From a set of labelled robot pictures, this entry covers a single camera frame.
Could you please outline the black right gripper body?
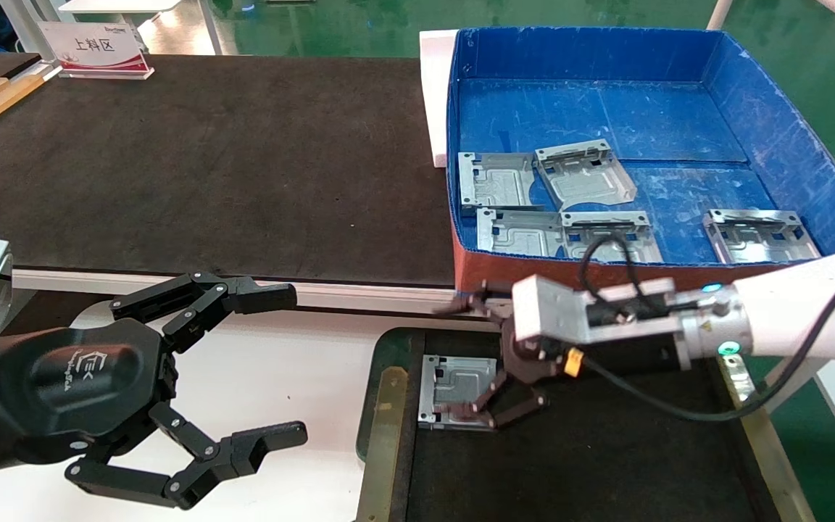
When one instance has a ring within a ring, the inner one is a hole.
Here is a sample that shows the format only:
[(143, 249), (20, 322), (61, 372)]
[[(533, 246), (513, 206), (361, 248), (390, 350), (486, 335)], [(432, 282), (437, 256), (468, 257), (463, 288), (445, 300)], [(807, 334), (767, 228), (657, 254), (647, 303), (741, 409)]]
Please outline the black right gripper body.
[(569, 376), (592, 378), (597, 363), (614, 376), (646, 376), (686, 371), (687, 359), (680, 354), (673, 334), (617, 339), (589, 346), (573, 346), (546, 337), (517, 340), (515, 321), (501, 324), (501, 360), (504, 371), (523, 384)]

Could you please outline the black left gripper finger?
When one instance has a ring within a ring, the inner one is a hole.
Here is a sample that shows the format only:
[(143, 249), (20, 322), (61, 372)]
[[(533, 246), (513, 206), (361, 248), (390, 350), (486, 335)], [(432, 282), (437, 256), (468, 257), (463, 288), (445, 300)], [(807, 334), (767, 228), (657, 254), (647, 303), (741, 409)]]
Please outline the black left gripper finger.
[(65, 478), (89, 494), (188, 511), (221, 483), (257, 473), (269, 453), (308, 440), (304, 423), (288, 422), (234, 432), (215, 442), (169, 403), (153, 406), (148, 414), (153, 426), (192, 456), (183, 470), (169, 476), (115, 466), (110, 459), (116, 450), (109, 446), (69, 465)]
[(132, 318), (143, 324), (170, 316), (162, 328), (163, 343), (169, 351), (182, 354), (232, 313), (252, 315), (292, 310), (296, 305), (297, 291), (289, 283), (261, 286), (248, 276), (221, 278), (192, 272), (117, 295), (110, 309), (114, 320)]

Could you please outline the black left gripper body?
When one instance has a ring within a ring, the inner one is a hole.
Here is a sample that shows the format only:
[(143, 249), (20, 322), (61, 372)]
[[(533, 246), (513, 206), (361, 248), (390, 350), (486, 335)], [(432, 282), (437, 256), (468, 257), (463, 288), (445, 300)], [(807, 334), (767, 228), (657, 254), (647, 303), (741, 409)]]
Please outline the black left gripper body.
[(128, 452), (153, 432), (149, 411), (175, 396), (177, 378), (165, 340), (132, 318), (1, 337), (0, 469)]

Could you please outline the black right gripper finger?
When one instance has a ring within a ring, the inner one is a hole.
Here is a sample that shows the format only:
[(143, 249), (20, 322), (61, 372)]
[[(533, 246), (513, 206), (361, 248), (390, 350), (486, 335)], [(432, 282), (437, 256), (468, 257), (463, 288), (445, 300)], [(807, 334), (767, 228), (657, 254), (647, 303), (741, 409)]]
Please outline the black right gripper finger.
[(502, 324), (510, 317), (511, 312), (507, 305), (490, 304), (489, 300), (506, 297), (510, 303), (511, 291), (511, 283), (483, 282), (475, 291), (456, 293), (448, 303), (435, 307), (432, 315), (450, 317), (475, 314), (489, 320), (490, 323)]
[(527, 387), (530, 397), (502, 410), (491, 411), (491, 404), (510, 383), (507, 371), (497, 371), (483, 393), (477, 399), (462, 402), (444, 402), (437, 407), (437, 416), (443, 421), (444, 429), (458, 431), (496, 431), (509, 426), (524, 417), (540, 412), (548, 406), (545, 394), (533, 387)]

